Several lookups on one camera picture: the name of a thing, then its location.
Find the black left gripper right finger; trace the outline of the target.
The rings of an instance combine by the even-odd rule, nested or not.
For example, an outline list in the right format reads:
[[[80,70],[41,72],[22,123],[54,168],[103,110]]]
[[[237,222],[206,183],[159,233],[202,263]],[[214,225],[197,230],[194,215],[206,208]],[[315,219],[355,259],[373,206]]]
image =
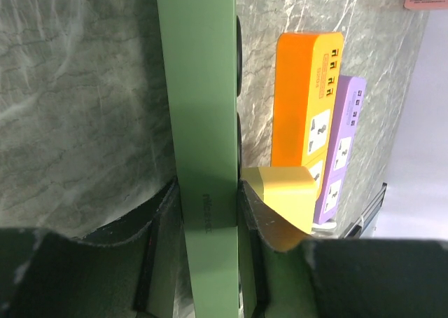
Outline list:
[[[446,317],[447,243],[320,239],[237,191],[246,317]]]

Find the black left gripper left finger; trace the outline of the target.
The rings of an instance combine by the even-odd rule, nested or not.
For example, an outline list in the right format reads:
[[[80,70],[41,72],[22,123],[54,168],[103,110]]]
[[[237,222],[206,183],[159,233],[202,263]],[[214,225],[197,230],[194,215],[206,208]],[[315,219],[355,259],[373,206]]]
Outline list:
[[[170,181],[82,238],[1,229],[2,317],[171,317],[181,210]]]

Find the green power strip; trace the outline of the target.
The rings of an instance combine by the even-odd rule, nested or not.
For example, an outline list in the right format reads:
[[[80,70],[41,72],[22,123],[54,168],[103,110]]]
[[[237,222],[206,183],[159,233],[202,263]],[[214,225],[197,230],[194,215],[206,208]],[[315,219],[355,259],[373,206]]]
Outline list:
[[[157,0],[197,317],[237,317],[235,0]]]

